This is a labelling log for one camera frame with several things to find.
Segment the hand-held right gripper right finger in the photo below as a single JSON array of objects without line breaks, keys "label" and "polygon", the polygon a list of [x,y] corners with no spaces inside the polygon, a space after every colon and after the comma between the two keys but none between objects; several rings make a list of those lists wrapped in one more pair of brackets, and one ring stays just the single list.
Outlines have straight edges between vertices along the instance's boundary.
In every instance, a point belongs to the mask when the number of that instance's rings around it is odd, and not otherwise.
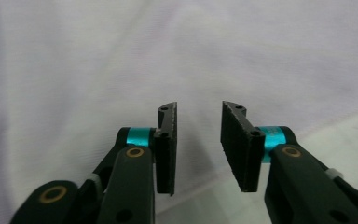
[{"label": "hand-held right gripper right finger", "polygon": [[223,101],[220,142],[242,192],[257,192],[266,136],[246,117],[243,105]]}]

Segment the lavender printed towel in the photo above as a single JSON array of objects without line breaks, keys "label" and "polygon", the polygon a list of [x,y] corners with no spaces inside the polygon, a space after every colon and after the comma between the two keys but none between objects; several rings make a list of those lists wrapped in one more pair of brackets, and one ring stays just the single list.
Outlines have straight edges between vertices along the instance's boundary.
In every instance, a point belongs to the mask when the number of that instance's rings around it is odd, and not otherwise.
[{"label": "lavender printed towel", "polygon": [[269,224],[221,148],[225,101],[358,188],[358,0],[0,0],[0,224],[169,102],[176,186],[157,223]]}]

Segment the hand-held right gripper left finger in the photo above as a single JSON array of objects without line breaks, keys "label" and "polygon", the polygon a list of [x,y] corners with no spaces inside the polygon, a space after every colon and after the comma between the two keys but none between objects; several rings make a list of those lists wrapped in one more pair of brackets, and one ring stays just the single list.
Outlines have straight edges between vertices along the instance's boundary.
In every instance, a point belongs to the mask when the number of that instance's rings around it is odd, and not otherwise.
[{"label": "hand-held right gripper left finger", "polygon": [[174,194],[177,152],[177,103],[158,109],[158,128],[154,133],[158,193]]}]

